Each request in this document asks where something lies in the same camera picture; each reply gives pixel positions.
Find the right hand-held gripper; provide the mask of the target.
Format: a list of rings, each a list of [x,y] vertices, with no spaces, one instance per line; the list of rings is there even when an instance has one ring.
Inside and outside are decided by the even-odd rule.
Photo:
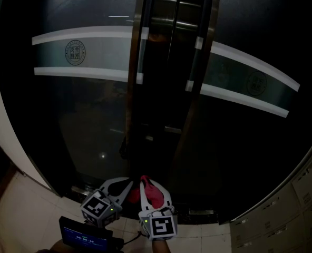
[[[173,214],[174,206],[170,193],[158,182],[151,180],[151,183],[157,188],[157,201],[152,201],[152,204],[148,202],[144,183],[140,182],[142,211],[139,212],[139,219],[142,231],[149,241],[172,239],[177,236],[178,221],[177,216]]]

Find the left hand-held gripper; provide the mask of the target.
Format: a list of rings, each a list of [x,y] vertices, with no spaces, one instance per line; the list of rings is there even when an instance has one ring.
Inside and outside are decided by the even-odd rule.
[[[118,220],[123,210],[122,204],[128,196],[133,181],[128,177],[106,180],[100,189],[89,194],[81,204],[81,212],[85,220],[98,228],[105,228]],[[116,202],[106,194],[118,194]]]

